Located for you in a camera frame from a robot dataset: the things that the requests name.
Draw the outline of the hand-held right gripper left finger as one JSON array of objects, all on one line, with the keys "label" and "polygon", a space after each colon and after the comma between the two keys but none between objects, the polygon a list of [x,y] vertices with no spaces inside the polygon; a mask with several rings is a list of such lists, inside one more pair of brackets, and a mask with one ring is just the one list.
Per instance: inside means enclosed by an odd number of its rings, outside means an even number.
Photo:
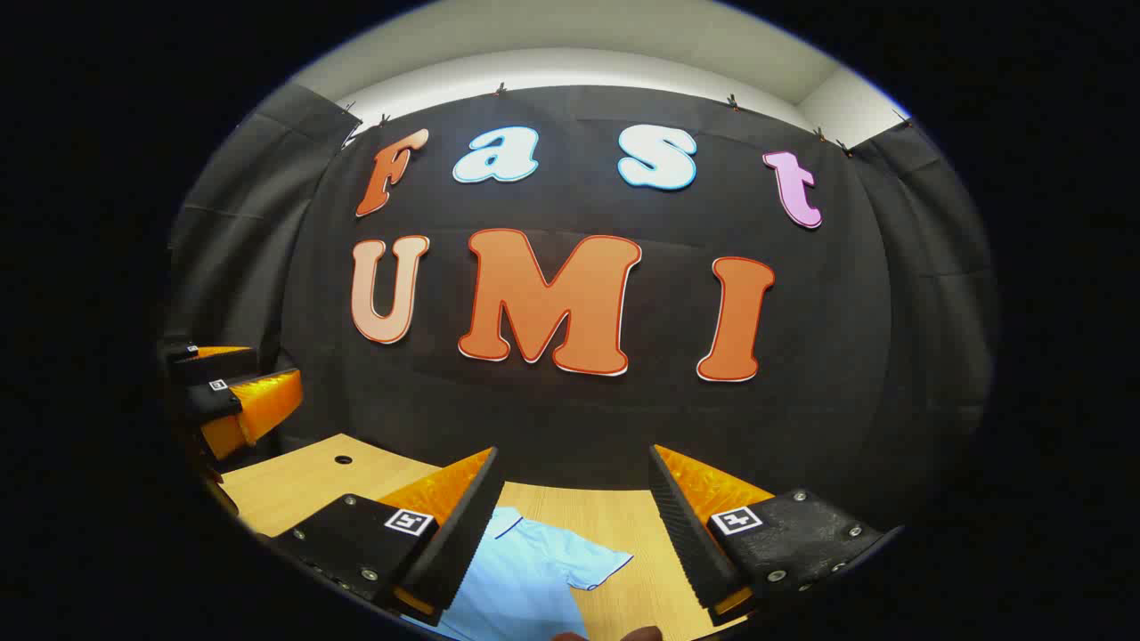
[{"label": "hand-held right gripper left finger", "polygon": [[439,624],[500,500],[499,457],[484,448],[381,500],[347,492],[267,544],[367,605]]}]

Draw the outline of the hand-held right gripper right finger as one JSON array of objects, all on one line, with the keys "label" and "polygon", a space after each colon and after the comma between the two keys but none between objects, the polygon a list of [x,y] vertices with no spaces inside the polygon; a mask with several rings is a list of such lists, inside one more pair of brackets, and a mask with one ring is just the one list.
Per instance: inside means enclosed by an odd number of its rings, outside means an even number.
[{"label": "hand-held right gripper right finger", "polygon": [[658,443],[648,456],[658,514],[715,624],[803,610],[891,544],[815,490],[762,490]]}]

